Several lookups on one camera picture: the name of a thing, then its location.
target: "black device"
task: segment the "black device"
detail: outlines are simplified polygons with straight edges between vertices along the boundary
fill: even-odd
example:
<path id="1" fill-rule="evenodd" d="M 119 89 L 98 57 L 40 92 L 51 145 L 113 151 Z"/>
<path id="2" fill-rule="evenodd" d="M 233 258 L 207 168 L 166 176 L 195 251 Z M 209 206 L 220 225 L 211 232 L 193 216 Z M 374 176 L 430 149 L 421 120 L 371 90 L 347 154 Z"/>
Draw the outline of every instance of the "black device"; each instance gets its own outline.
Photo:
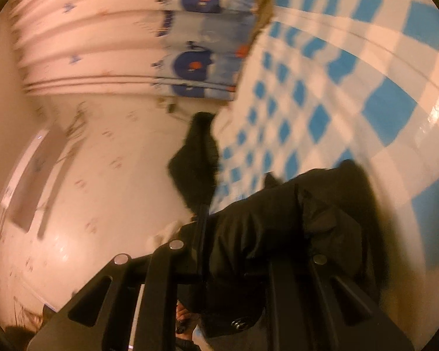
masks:
<path id="1" fill-rule="evenodd" d="M 111 260 L 38 332 L 28 351 L 125 351 L 141 285 L 134 351 L 174 350 L 177 284 L 205 281 L 206 211 L 152 255 Z M 268 286 L 273 351 L 412 351 L 401 330 L 325 256 L 276 255 L 244 278 Z"/>

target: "curtain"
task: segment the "curtain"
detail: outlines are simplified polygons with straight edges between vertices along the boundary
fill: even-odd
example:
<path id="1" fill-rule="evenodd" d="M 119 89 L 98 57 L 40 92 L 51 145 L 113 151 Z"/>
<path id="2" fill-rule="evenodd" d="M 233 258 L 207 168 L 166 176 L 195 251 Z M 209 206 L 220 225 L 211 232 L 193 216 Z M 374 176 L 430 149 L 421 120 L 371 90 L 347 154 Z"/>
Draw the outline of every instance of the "curtain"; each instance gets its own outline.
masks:
<path id="1" fill-rule="evenodd" d="M 232 99 L 254 0 L 12 0 L 29 94 Z"/>

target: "hand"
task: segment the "hand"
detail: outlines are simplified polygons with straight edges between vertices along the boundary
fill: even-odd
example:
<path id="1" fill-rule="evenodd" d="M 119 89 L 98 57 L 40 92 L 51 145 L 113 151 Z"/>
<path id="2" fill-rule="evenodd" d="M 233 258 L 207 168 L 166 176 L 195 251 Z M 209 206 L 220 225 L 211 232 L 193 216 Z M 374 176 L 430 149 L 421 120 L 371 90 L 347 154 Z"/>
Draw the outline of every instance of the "hand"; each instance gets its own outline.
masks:
<path id="1" fill-rule="evenodd" d="M 197 324 L 200 321 L 200 315 L 191 313 L 183 304 L 177 301 L 176 319 L 179 322 L 189 320 L 187 330 L 183 334 L 176 334 L 176 337 L 192 341 L 193 330 L 195 330 L 195 327 L 197 327 Z"/>

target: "black puffer jacket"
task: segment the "black puffer jacket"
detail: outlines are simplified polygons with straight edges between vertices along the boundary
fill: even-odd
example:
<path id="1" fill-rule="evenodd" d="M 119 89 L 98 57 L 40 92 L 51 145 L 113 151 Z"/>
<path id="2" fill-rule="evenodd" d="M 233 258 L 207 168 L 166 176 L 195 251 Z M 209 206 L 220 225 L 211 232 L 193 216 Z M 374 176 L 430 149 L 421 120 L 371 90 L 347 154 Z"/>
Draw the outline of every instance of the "black puffer jacket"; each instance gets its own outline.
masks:
<path id="1" fill-rule="evenodd" d="M 207 336 L 235 333 L 237 318 L 258 320 L 264 287 L 242 276 L 278 251 L 296 262 L 324 254 L 379 300 L 386 278 L 382 237 L 368 179 L 353 161 L 259 191 L 212 215 L 208 225 L 209 280 L 179 290 L 186 308 L 202 314 Z"/>

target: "checkered tablecloth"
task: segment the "checkered tablecloth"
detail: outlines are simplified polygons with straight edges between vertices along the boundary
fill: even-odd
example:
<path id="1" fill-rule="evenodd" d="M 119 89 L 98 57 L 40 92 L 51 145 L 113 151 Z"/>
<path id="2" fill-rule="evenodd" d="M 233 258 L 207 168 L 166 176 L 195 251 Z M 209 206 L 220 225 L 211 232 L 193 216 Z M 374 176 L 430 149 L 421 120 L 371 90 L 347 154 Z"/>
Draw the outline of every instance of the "checkered tablecloth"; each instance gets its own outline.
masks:
<path id="1" fill-rule="evenodd" d="M 439 266 L 439 11 L 431 0 L 275 0 L 213 134 L 221 159 L 212 211 L 260 190 L 265 172 L 289 180 L 355 159 L 406 264 Z"/>

